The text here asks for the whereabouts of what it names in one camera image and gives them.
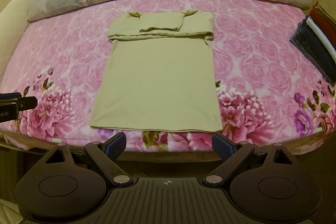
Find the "beige long-sleeve turtleneck shirt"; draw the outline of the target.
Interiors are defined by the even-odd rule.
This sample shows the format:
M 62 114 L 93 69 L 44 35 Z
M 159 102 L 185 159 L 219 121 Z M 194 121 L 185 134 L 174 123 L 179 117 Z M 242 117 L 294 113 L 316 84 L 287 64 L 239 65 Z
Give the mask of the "beige long-sleeve turtleneck shirt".
M 212 13 L 129 11 L 112 21 L 107 36 L 112 51 L 91 127 L 171 133 L 222 129 Z

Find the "stack of folded dark clothes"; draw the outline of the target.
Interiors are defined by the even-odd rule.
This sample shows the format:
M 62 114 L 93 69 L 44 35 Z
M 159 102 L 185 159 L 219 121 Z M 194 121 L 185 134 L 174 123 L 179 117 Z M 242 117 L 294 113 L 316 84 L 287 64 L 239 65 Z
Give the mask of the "stack of folded dark clothes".
M 335 5 L 329 0 L 317 1 L 289 41 L 335 85 Z

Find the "pink rose floral bedsheet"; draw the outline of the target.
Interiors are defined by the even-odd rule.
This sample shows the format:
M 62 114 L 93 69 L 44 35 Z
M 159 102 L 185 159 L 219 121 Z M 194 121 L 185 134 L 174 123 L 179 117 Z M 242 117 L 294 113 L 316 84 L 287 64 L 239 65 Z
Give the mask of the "pink rose floral bedsheet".
M 23 150 L 56 142 L 103 142 L 89 116 L 111 51 L 106 31 L 118 16 L 200 9 L 215 17 L 215 80 L 224 134 L 256 145 L 284 142 L 313 151 L 335 134 L 335 88 L 290 43 L 303 12 L 258 0 L 115 0 L 31 23 L 1 81 L 1 92 L 35 96 L 36 109 L 1 125 Z

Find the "cream padded bed side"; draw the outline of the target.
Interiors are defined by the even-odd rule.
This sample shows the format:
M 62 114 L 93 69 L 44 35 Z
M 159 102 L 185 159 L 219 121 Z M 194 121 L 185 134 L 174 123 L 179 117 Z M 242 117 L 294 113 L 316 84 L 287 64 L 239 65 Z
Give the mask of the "cream padded bed side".
M 28 9 L 30 0 L 11 0 L 1 11 L 0 69 L 1 76 L 29 26 Z

